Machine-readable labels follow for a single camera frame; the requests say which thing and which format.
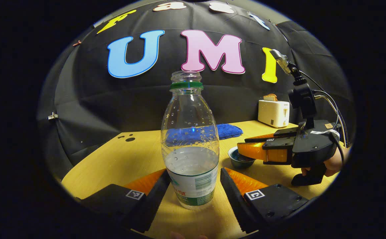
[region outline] plastic water bottle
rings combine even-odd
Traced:
[[[161,127],[162,156],[178,201],[188,209],[210,205],[218,173],[219,137],[203,99],[197,71],[172,74],[173,96]]]

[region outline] black fabric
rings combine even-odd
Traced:
[[[77,39],[82,39],[91,29],[82,32]],[[59,83],[59,75],[61,69],[64,67],[67,58],[75,48],[69,45],[56,60],[52,69],[48,73],[44,85],[42,87],[41,95],[38,101],[37,123],[41,136],[41,147],[44,152],[44,158],[47,162],[48,168],[56,180],[61,181],[64,176],[73,168],[74,164],[70,162],[67,153],[62,147],[59,134],[57,132],[56,121],[48,120],[48,116],[52,112],[56,113],[56,106],[54,97],[56,93],[56,86]]]
[[[289,26],[292,28],[293,23],[279,24],[288,43],[275,24],[262,18],[271,29],[268,31],[249,17],[247,10],[234,5],[230,5],[234,10],[232,15],[211,12],[208,2],[184,2],[187,6],[185,9],[152,11],[164,2],[138,7],[135,13],[96,34],[107,24],[102,23],[64,60],[55,88],[54,107],[59,115],[56,125],[62,148],[73,165],[120,132],[160,129],[164,111],[172,96],[169,92],[170,75],[181,70],[186,60],[187,40],[181,36],[181,32],[187,29],[204,31],[214,44],[225,34],[237,36],[243,41],[240,53],[246,69],[244,74],[223,72],[220,67],[225,57],[216,71],[205,64],[205,69],[200,72],[204,86],[202,95],[217,124],[256,120],[258,100],[266,94],[273,93],[278,100],[288,101],[287,90],[293,87],[292,76],[287,76],[277,66],[277,83],[261,79],[266,63],[263,47],[279,50],[310,76],[318,76],[316,78],[329,93],[332,92],[331,88],[335,88],[332,96],[339,100],[339,105],[343,105],[339,108],[343,109],[344,117],[351,115],[345,107],[351,100],[342,97],[340,89],[346,85],[339,83],[344,79],[336,61],[332,57],[320,59],[315,57],[320,55],[309,55],[311,50],[302,52],[304,45],[312,42],[313,50],[319,50],[315,52],[331,56],[310,34],[296,36],[295,30],[288,32],[286,29]],[[159,39],[156,64],[135,77],[118,79],[111,76],[107,69],[107,46],[115,40],[132,36],[134,39],[128,44],[126,61],[137,62],[142,59],[144,52],[144,39],[139,36],[152,30],[165,30]],[[314,61],[317,59],[322,63],[316,64]],[[320,110],[319,118],[334,121],[335,114],[327,103],[317,101],[317,107]],[[301,120],[299,111],[290,109],[290,122],[297,124]]]

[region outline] small bowl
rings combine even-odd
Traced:
[[[234,168],[249,168],[255,162],[255,159],[248,158],[248,157],[245,157],[243,155],[240,155],[239,154],[239,150],[237,149],[237,146],[231,148],[230,150],[228,150],[228,156],[230,156],[231,165],[233,165]],[[240,160],[238,160],[239,156],[241,156],[242,158],[245,158],[245,159],[246,158],[250,159],[250,160],[248,160],[248,161],[243,161],[243,160],[240,161]]]

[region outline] blue letter u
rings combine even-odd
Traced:
[[[116,78],[128,78],[142,74],[152,68],[158,59],[159,37],[165,34],[163,30],[144,32],[140,38],[144,39],[143,59],[136,63],[126,63],[126,48],[133,37],[126,37],[109,44],[109,73]]]

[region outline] blue cloth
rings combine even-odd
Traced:
[[[191,128],[182,128],[182,129],[169,129],[166,137],[166,144],[170,145],[179,145],[187,142],[201,142],[201,137],[213,138],[215,132],[212,126],[204,127],[191,127]],[[236,127],[231,124],[217,124],[218,136],[219,139],[229,139],[233,137],[238,137],[243,133],[239,127]]]
[[[229,139],[238,137],[243,133],[243,130],[231,124],[217,124],[218,136],[220,139]]]

